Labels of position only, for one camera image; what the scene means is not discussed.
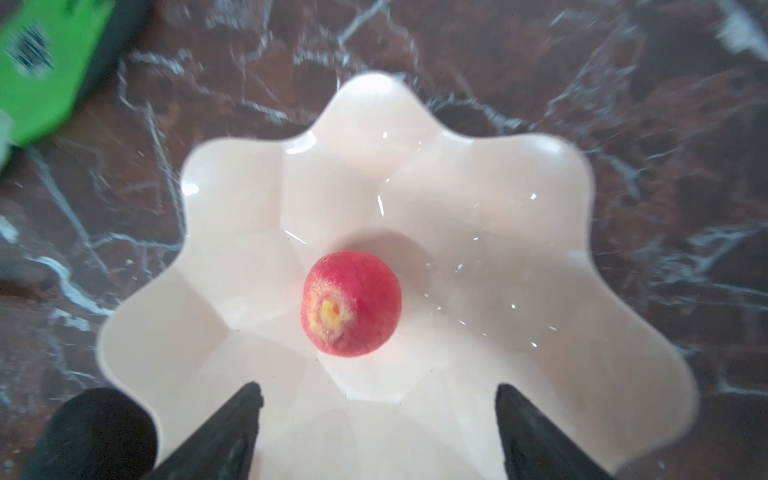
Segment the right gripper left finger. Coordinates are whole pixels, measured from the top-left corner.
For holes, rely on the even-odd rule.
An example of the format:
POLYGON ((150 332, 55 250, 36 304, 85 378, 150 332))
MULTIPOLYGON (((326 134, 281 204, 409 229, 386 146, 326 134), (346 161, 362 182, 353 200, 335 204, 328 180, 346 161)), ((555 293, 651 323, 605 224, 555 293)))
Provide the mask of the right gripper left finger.
POLYGON ((264 406, 256 382, 243 385, 147 479, 247 479, 264 406))

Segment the red fake apple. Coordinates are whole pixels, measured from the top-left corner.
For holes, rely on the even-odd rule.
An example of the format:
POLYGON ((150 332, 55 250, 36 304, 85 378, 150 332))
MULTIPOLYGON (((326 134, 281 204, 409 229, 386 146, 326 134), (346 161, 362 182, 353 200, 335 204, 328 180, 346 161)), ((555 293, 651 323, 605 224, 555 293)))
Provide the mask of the red fake apple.
POLYGON ((366 252, 336 252, 318 260, 306 277, 301 325, 321 352, 358 357, 392 337, 402 304, 400 282, 382 260, 366 252))

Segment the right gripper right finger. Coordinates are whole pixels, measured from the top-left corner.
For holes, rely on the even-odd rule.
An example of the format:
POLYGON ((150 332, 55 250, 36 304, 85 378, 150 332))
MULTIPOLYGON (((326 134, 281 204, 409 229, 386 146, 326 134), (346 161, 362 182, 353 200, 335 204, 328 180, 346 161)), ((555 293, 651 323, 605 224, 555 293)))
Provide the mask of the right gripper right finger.
POLYGON ((498 386, 495 412, 508 478, 611 477, 514 386, 498 386))

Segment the dark fake avocado round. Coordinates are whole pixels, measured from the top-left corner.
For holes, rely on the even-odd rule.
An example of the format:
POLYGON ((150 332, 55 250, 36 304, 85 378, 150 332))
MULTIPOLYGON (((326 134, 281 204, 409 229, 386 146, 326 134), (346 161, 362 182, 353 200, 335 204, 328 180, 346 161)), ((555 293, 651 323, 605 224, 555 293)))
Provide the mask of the dark fake avocado round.
POLYGON ((112 388, 65 402, 32 449, 23 479, 139 479, 156 461, 150 415, 112 388))

